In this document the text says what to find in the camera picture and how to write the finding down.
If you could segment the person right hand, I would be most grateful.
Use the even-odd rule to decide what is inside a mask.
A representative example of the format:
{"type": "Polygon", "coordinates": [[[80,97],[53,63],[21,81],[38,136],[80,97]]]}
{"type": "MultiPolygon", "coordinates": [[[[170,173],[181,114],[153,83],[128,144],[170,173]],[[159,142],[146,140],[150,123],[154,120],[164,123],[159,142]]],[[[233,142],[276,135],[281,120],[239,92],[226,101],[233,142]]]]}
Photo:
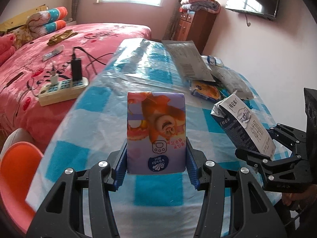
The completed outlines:
{"type": "Polygon", "coordinates": [[[282,193],[282,203],[290,206],[293,202],[312,204],[316,201],[316,185],[309,186],[302,193],[282,193]]]}

